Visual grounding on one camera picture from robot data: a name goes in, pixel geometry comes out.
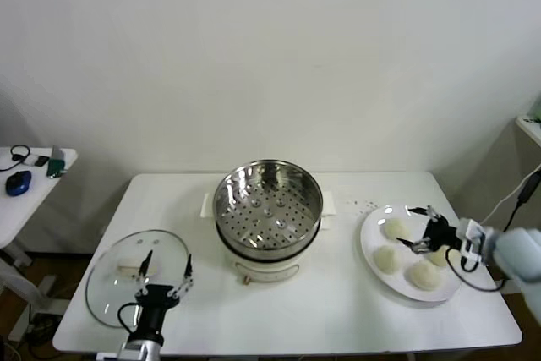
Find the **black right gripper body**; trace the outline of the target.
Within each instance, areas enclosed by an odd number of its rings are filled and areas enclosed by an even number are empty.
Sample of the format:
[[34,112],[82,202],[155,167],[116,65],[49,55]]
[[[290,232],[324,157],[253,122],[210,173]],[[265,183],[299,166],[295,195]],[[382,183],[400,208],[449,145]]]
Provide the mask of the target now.
[[456,228],[450,226],[444,216],[429,219],[424,231],[424,239],[428,241],[429,249],[440,249],[444,245],[452,249],[461,247],[461,239],[456,235]]

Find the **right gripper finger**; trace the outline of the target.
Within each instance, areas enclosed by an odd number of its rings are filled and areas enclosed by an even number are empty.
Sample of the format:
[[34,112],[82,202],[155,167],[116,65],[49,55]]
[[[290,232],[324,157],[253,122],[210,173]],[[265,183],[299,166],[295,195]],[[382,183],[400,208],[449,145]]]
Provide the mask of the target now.
[[427,216],[431,222],[438,222],[441,218],[441,214],[431,205],[428,205],[427,207],[409,207],[408,210],[414,214]]
[[404,238],[397,238],[396,240],[405,245],[414,254],[426,254],[432,251],[430,247],[430,238],[422,238],[415,242],[406,240]]

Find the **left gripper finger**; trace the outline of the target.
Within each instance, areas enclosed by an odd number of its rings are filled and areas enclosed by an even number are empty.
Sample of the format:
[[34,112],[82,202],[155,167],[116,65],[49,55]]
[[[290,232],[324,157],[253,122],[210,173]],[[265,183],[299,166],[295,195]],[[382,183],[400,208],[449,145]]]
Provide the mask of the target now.
[[183,273],[181,283],[167,294],[171,298],[183,298],[194,285],[192,255],[190,254]]
[[150,250],[149,253],[146,255],[145,259],[141,262],[138,270],[138,274],[136,276],[136,297],[145,296],[148,291],[146,288],[146,276],[150,267],[150,262],[152,259],[153,251]]

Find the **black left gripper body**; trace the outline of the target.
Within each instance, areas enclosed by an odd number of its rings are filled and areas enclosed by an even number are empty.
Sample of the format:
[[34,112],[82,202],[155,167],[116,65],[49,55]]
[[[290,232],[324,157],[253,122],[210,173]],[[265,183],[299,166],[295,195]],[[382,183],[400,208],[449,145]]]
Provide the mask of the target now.
[[161,329],[167,312],[178,305],[178,298],[171,293],[170,285],[149,284],[146,294],[136,298],[140,306],[139,321],[134,335],[137,338],[162,338]]

